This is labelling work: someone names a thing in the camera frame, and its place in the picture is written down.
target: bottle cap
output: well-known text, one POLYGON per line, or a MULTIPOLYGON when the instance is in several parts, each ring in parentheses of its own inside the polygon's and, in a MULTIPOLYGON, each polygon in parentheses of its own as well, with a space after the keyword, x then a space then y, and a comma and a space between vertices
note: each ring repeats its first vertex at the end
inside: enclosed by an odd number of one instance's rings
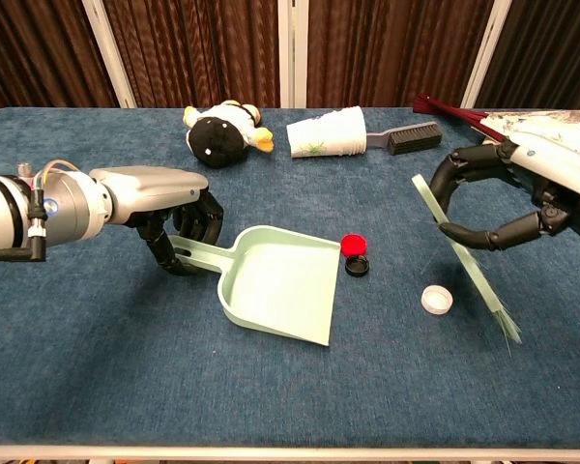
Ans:
POLYGON ((423 290, 421 304, 432 314, 445 314, 453 304, 453 296, 445 287, 430 285, 423 290))
POLYGON ((361 256, 367 251, 367 241, 363 235, 348 234, 341 239, 341 254, 346 257, 361 256))
POLYGON ((360 255, 348 256, 346 259, 346 273, 352 277, 361 277, 367 274, 369 271, 369 261, 367 258, 360 255))

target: white bottle cap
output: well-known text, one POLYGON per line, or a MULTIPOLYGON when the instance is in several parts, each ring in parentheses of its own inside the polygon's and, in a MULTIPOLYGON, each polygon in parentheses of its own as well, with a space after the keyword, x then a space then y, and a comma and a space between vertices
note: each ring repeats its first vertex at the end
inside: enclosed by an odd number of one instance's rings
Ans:
POLYGON ((432 314, 445 314, 453 304, 453 296, 445 287, 430 285, 423 290, 421 304, 432 314))

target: stacked paper cups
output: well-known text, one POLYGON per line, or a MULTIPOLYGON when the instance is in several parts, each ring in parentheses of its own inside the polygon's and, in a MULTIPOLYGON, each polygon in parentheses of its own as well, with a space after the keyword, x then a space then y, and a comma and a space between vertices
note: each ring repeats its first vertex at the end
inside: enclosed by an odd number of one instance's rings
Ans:
POLYGON ((356 155, 366 149, 365 120, 359 106, 305 119, 286 129, 292 158, 356 155))

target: green broom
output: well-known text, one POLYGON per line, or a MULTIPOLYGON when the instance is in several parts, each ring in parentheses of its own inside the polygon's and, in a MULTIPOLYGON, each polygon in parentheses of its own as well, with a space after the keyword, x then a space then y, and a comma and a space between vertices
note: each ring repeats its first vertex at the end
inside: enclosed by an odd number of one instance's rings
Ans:
MULTIPOLYGON (((425 201, 425 204, 432 212, 432 215, 436 221, 440 224, 442 222, 449 222, 447 216, 443 212, 438 201, 432 194, 432 190, 429 189, 427 182, 424 180, 421 174, 413 177, 413 184, 419 191, 421 198, 425 201)), ((487 307, 492 312, 492 315, 496 318, 497 322, 501 326, 505 336, 511 338, 517 343, 521 343, 520 339, 520 328, 513 322, 511 316, 507 313, 507 310, 499 300, 499 297, 494 293, 492 287, 488 283, 487 279, 481 272, 479 265, 470 251, 462 246, 461 244, 454 242, 452 239, 447 237, 449 243, 453 247, 453 251, 457 254, 457 257, 462 262, 464 269, 468 273, 469 277, 477 287, 479 293, 483 297, 483 300, 487 304, 487 307)))

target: light green dustpan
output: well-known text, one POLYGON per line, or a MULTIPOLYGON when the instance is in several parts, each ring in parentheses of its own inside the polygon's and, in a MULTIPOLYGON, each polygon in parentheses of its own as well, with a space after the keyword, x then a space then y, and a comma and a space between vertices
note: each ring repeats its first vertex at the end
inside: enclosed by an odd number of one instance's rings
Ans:
POLYGON ((171 236, 179 259, 221 273, 217 294, 235 324, 329 345, 339 244, 258 225, 231 248, 171 236))

